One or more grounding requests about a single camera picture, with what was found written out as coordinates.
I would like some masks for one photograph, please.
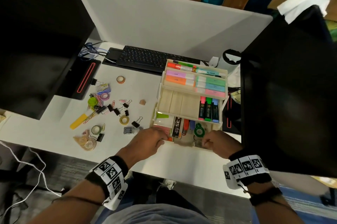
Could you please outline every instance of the black keyboard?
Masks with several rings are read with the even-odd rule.
[[[200,60],[198,59],[130,46],[124,47],[123,53],[117,59],[116,64],[162,73],[165,69],[167,59],[200,64]]]

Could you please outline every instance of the desk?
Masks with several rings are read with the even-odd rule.
[[[99,47],[122,49],[124,46],[104,42]],[[124,84],[116,82],[118,76],[126,78]],[[112,92],[108,103],[115,100],[116,105],[119,105],[119,99],[132,100],[128,108],[129,124],[142,116],[140,125],[144,128],[149,127],[157,102],[160,76],[101,65],[95,78],[110,84]],[[0,124],[0,139],[93,162],[100,162],[105,157],[116,154],[120,148],[129,143],[133,135],[123,134],[124,126],[119,123],[119,117],[113,112],[95,116],[87,124],[82,124],[75,130],[69,128],[70,124],[86,111],[87,99],[94,91],[95,86],[91,86],[83,101],[54,96],[41,120],[12,113],[6,122]],[[146,100],[145,106],[139,104],[141,99]],[[73,136],[81,135],[85,129],[90,129],[94,125],[103,125],[103,123],[105,123],[105,136],[93,151],[84,151],[74,141]],[[232,136],[241,141],[241,136]],[[227,187],[222,171],[222,165],[227,162],[229,160],[208,150],[166,142],[159,148],[157,154],[137,163],[132,170],[248,198],[249,195],[244,194],[241,189],[231,190]]]

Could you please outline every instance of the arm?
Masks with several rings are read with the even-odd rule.
[[[121,157],[130,169],[135,163],[156,154],[158,148],[164,144],[162,140],[166,139],[166,134],[160,129],[141,130],[127,146],[118,151],[116,156]],[[95,204],[76,200],[70,196],[88,199]],[[89,224],[105,199],[100,186],[83,180],[28,224]]]
[[[203,147],[213,150],[222,158],[229,159],[230,155],[243,149],[241,143],[222,131],[212,131],[203,138]],[[247,186],[252,194],[260,194],[274,187],[271,182],[252,183]],[[260,224],[304,224],[300,217],[291,209],[284,197],[273,198],[274,202],[265,202],[255,207]]]

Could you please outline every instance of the black monitor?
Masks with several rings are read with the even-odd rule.
[[[40,119],[94,24],[81,0],[0,0],[0,17],[0,108]]]
[[[271,170],[337,177],[337,51],[317,6],[242,53],[242,142]]]

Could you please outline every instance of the yellow highlighter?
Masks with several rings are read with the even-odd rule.
[[[71,125],[71,129],[77,128],[80,124],[82,124],[91,114],[93,113],[92,110],[87,110],[85,113],[83,113],[81,116],[79,116],[78,119],[76,119]]]

